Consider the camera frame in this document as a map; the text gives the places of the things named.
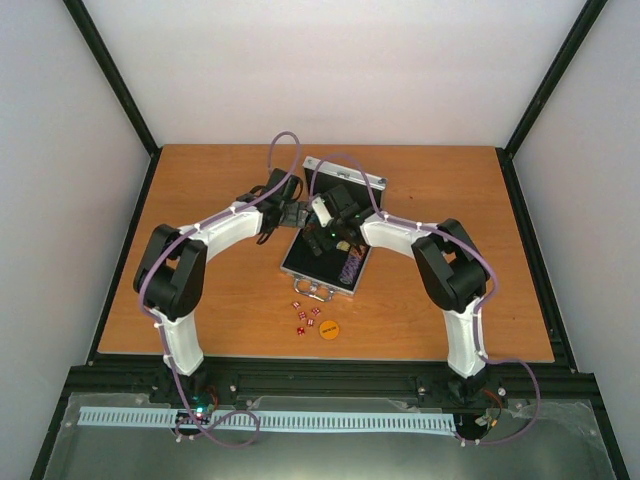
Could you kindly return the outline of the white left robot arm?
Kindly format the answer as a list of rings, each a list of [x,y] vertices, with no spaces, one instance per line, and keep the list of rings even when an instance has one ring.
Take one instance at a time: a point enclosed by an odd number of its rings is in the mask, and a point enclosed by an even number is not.
[[[197,370],[204,354],[195,322],[207,263],[245,239],[255,237],[263,244],[281,226],[300,228],[302,189],[300,177],[276,169],[265,185],[253,187],[221,212],[199,223],[161,224],[152,231],[133,289],[141,310],[160,331],[163,360],[177,372],[172,388],[184,401],[197,402],[208,390],[207,376]]]

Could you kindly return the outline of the orange dealer button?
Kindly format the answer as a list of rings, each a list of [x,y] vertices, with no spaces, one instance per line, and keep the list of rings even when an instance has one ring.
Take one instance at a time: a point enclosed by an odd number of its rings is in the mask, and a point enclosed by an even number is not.
[[[318,330],[324,340],[333,340],[339,335],[340,326],[333,320],[325,320],[319,325]]]

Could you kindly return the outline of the aluminium poker case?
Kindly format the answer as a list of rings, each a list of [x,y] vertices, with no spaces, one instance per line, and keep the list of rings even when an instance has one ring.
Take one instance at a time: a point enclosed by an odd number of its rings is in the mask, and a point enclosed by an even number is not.
[[[281,270],[300,295],[320,302],[335,294],[352,296],[370,254],[358,222],[373,213],[373,205],[382,205],[387,179],[311,156],[303,170],[309,197],[322,200],[333,218],[323,221],[308,208]]]

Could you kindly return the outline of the purple poker chip stack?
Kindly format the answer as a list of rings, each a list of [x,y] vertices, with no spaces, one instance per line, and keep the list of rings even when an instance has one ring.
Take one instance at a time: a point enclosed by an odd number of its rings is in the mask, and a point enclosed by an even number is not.
[[[349,253],[338,276],[338,280],[344,285],[354,284],[360,275],[361,267],[366,257],[366,253]]]

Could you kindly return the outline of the blue playing card box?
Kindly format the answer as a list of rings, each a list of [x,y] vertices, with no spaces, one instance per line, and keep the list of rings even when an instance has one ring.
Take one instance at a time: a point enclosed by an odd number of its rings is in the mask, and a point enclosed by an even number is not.
[[[350,249],[350,244],[346,241],[340,241],[336,244],[336,248],[338,250],[348,252]]]

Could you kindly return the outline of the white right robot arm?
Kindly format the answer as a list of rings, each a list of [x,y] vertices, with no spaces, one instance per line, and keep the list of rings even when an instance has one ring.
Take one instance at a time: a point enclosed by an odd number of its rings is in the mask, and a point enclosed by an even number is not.
[[[342,185],[313,196],[307,209],[316,229],[353,247],[383,248],[412,258],[432,303],[442,312],[448,341],[452,400],[467,404],[486,383],[482,305],[492,270],[456,219],[420,223],[365,208]]]

